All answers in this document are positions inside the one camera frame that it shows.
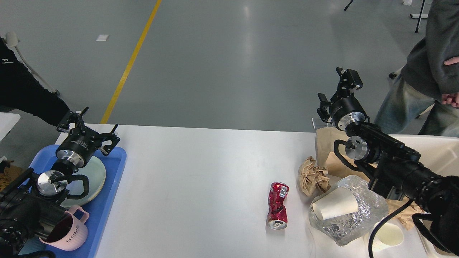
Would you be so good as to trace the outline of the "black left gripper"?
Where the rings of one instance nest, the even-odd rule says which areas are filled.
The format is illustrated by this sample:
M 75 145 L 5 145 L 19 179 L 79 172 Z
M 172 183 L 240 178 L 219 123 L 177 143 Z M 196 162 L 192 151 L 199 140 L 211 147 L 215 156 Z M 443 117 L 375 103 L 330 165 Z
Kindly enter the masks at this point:
M 68 111 L 56 127 L 57 132 L 67 133 L 68 137 L 56 150 L 57 163 L 63 163 L 72 169 L 83 168 L 90 161 L 96 150 L 104 156 L 110 155 L 111 151 L 120 142 L 116 134 L 119 124 L 115 124 L 108 133 L 89 134 L 82 117 L 89 107 L 85 107 L 80 113 Z

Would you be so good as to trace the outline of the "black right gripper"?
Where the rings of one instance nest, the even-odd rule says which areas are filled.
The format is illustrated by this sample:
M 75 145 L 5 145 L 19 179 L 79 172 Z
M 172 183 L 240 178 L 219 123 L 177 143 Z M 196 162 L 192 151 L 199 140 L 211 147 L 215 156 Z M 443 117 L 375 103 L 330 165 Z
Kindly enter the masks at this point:
M 349 124 L 367 120 L 363 107 L 354 96 L 351 96 L 356 90 L 363 87 L 363 82 L 356 70 L 336 67 L 336 72 L 340 80 L 337 84 L 335 98 L 340 100 L 332 104 L 325 94 L 318 93 L 320 103 L 317 113 L 323 122 L 332 123 L 336 129 L 345 131 Z

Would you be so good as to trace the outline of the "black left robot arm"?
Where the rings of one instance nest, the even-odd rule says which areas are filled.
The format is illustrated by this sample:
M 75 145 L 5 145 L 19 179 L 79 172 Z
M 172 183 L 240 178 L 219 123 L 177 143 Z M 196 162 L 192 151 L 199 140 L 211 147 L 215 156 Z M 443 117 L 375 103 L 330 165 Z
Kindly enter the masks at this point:
M 56 127 L 68 136 L 56 149 L 56 161 L 42 173 L 33 168 L 13 180 L 1 191 L 1 257 L 48 257 L 53 251 L 20 254 L 25 243 L 33 237 L 62 251 L 74 251 L 88 236 L 90 214 L 80 205 L 63 207 L 65 200 L 80 200 L 90 194 L 91 183 L 80 173 L 97 150 L 108 156 L 120 142 L 118 124 L 107 133 L 86 126 L 80 113 L 68 111 Z

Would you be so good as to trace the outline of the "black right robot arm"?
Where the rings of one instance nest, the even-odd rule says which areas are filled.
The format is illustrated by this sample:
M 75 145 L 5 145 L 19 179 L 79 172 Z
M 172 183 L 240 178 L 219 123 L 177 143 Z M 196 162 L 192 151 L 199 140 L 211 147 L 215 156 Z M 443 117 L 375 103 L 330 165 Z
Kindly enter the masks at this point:
M 425 212 L 412 215 L 420 233 L 437 248 L 458 255 L 458 176 L 441 176 L 419 162 L 420 153 L 403 142 L 383 133 L 372 124 L 354 91 L 363 83 L 357 71 L 336 68 L 340 77 L 337 91 L 328 100 L 318 94 L 320 119 L 344 131 L 348 140 L 336 139 L 334 153 L 353 171 L 369 178 L 369 189 L 391 200 L 409 200 L 377 225 L 372 241 L 383 223 L 415 202 Z

